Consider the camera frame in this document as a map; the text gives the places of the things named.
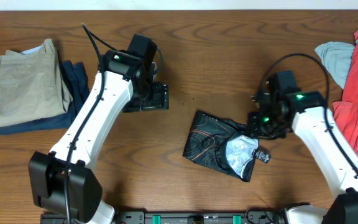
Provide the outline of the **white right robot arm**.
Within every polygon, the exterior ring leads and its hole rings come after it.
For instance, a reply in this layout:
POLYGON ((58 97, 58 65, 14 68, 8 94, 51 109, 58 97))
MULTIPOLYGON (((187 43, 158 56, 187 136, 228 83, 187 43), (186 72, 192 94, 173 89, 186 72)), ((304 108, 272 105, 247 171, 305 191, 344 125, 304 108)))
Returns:
POLYGON ((281 209, 275 223, 358 223, 358 157, 346 141, 318 91, 262 93, 252 97, 253 135, 284 138, 293 132, 306 145, 324 175, 334 202, 328 209, 296 203, 281 209))

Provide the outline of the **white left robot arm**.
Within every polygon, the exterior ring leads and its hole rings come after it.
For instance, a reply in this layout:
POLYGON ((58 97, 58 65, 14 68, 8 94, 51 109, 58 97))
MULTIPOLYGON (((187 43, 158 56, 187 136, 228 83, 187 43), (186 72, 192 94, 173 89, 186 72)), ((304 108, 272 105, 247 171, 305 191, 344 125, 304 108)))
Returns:
POLYGON ((93 89, 74 122, 48 154, 28 165, 34 204, 47 212, 41 223, 114 223, 115 209, 102 200, 94 170, 121 112, 168 109, 168 85, 155 82, 152 56, 116 50, 103 55, 93 89))

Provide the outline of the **black printed cycling jersey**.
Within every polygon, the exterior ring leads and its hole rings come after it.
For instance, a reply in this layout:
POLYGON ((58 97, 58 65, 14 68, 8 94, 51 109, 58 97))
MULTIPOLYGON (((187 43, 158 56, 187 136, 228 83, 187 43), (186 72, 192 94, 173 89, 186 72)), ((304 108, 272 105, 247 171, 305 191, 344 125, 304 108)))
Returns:
POLYGON ((203 111, 195 113, 183 157, 243 182, 250 182, 256 160, 267 164, 272 158, 247 125, 203 111))

